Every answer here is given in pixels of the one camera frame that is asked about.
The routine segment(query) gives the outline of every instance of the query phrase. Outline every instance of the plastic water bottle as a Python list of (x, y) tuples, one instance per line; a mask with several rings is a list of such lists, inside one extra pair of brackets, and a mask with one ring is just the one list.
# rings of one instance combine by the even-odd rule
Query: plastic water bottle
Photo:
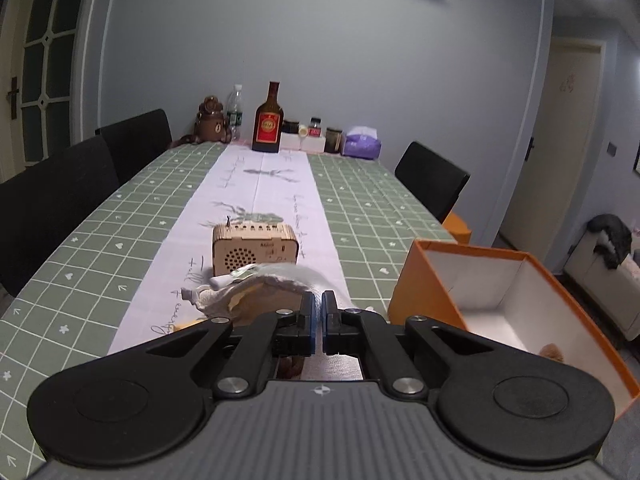
[(229, 127), (231, 128), (232, 140), (238, 140), (240, 138), (242, 126), (242, 85), (234, 85), (234, 91), (229, 96), (229, 100), (226, 102), (226, 118), (229, 121)]

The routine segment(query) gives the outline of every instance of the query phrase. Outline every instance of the wooden radio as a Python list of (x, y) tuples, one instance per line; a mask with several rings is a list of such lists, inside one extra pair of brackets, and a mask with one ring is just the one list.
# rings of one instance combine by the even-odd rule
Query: wooden radio
[(214, 276), (229, 274), (248, 264), (294, 264), (297, 259), (298, 240), (287, 224), (227, 221), (213, 228)]

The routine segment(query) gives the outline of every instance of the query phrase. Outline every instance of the brown liquor bottle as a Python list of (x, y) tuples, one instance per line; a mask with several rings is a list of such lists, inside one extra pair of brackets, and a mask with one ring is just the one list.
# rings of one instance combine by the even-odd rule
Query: brown liquor bottle
[(256, 152), (277, 153), (280, 149), (280, 134), (284, 113), (278, 104), (280, 83), (269, 83), (267, 100), (255, 111), (254, 142), (251, 149)]

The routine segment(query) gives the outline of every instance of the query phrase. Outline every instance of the black cloth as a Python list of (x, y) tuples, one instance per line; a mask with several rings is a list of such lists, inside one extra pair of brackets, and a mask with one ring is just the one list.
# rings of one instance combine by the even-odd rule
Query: black cloth
[(171, 144), (169, 121), (161, 108), (102, 126), (95, 134), (107, 143), (121, 186)]
[(593, 252), (601, 254), (607, 269), (617, 269), (631, 252), (631, 230), (615, 215), (598, 215), (587, 222), (587, 230), (591, 233), (604, 231), (613, 246), (596, 244)]
[(0, 184), (0, 283), (17, 296), (111, 193), (118, 177), (101, 137), (50, 156)]

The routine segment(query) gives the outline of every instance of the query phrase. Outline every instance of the dining table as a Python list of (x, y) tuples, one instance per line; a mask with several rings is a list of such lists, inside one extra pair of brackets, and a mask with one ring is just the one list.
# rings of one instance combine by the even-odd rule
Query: dining table
[(45, 378), (171, 332), (200, 312), (222, 222), (285, 222), (298, 264), (386, 316), (416, 238), (453, 238), (375, 160), (205, 142), (167, 150), (93, 211), (0, 320), (0, 476), (44, 461), (27, 424)]

